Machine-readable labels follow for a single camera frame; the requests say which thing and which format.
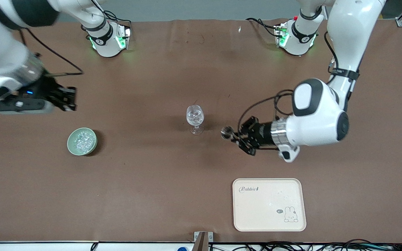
gray floor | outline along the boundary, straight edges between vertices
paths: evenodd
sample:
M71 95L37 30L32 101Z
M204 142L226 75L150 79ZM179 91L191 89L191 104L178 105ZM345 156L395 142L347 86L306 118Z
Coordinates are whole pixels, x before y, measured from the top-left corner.
M119 18L133 22L171 21L175 19L242 20L248 17L264 20L292 18L299 12L295 0L108 0L102 7ZM395 18L402 12L402 0L387 0L384 18ZM60 21L75 21L62 15Z

small bowl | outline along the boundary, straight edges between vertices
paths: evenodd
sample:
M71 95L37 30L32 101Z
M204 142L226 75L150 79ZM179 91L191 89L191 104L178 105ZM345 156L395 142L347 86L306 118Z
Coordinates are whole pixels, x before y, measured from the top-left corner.
M94 137L96 137L96 141L94 142L94 145L91 147L91 149L88 152L83 152L80 149L77 149L75 147L74 141L77 139L77 135L79 133L81 133L81 132L87 132L88 134L94 135ZM83 156L83 155L90 154L92 151L94 151L94 149L96 149L96 146L97 146L97 135L96 135L96 133L93 130L91 130L89 128L86 128L86 127L82 127L82 128L79 128L79 129L73 131L69 135L69 138L67 138L67 149L73 155Z

brown tabletop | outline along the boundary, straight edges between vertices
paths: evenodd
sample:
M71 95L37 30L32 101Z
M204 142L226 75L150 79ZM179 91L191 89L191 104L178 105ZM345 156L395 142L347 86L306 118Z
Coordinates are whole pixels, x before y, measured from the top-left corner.
M33 30L85 70L57 78L78 88L77 111L0 115L0 240L185 241L209 230L216 241L402 242L402 28L395 21L378 21L370 38L348 137L302 147L291 164L272 151L248 156L219 132L236 128L256 101L307 78L326 80L331 53L322 36L297 57L247 21L133 23L130 50L107 59L79 26ZM27 44L49 71L73 70L29 36ZM185 121L192 104L206 113L199 136ZM250 115L269 121L273 108ZM66 148L79 127L99 136L89 157ZM234 229L233 181L268 177L300 180L304 231Z

white robot link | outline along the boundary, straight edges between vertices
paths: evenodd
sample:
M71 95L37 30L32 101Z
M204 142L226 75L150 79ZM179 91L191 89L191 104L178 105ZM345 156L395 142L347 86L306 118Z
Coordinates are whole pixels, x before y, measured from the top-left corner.
M53 25L60 12L77 19L103 57L126 49L131 29L108 21L105 0L0 0L0 113L48 113L54 106L75 110L76 88L65 88L10 30Z
M359 77L359 65L375 22L386 0L299 0L300 16L282 24L284 38L280 46L291 54L308 51L311 40L323 20L322 5L332 5L327 32L333 41L334 58L329 81L317 78L300 82L292 92L293 113L282 119L259 123L251 117L239 125L222 129L222 137L231 140L247 154L276 146L286 162L295 160L300 146L337 143L348 133L348 100Z

wine glass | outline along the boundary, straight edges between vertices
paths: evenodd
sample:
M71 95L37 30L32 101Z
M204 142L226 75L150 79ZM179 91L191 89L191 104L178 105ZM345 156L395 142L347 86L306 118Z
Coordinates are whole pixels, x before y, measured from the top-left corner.
M199 135L204 131L201 125L204 121L204 113L199 105L190 105L187 108L187 122L192 125L190 132Z

